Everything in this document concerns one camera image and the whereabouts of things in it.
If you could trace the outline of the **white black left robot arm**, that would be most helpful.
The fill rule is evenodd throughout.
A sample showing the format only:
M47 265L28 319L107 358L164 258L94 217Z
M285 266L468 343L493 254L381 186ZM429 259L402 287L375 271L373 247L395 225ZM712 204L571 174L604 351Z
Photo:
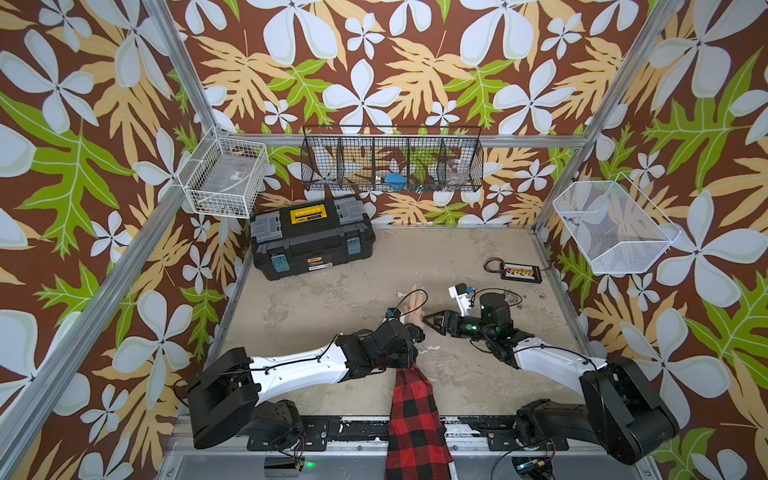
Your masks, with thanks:
M244 348L233 348L186 387L193 445L204 450L245 435L257 448L294 447L305 434L303 420L294 402L275 398L411 368L424 338L419 326L390 318L375 330L338 335L326 346L293 355L250 357Z

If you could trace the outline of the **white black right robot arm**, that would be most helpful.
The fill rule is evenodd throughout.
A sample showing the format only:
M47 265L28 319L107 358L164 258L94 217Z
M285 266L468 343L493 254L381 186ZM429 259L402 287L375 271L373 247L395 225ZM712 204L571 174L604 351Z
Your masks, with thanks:
M477 317L469 313L473 302L466 294L454 298L458 311L426 315L424 324L442 336L481 341L501 363L553 380L583 399L580 404L540 399L518 409L513 429L521 445L573 439L599 445L632 465L679 434L675 415L635 361L590 357L517 328L501 293L482 294Z

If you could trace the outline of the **red black plaid sleeve forearm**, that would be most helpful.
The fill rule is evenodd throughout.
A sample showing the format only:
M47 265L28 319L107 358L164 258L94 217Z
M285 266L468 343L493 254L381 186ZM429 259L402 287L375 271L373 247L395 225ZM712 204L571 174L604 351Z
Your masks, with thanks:
M384 477L449 480L453 470L432 384L416 366L397 370Z

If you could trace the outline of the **mannequin hand peace sign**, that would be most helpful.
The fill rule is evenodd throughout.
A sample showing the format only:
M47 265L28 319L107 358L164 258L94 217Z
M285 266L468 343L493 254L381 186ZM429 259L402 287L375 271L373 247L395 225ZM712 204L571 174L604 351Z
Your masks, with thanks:
M420 285L414 284L412 286L412 291L407 295L407 304L402 310L402 322L406 325L416 325L423 328L423 307L426 300L427 293Z

